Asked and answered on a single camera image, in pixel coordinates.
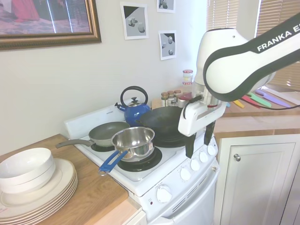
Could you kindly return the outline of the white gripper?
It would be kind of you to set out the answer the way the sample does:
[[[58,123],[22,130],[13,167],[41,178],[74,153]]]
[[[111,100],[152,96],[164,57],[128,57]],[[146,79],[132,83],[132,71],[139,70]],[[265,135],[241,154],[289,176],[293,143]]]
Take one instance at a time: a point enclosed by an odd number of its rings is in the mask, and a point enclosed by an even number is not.
[[[198,131],[206,127],[204,134],[204,144],[209,145],[215,127],[215,121],[225,112],[226,102],[220,101],[216,107],[209,108],[208,105],[200,101],[189,104],[181,112],[178,131],[185,137],[186,157],[192,158],[194,152],[194,142]]]

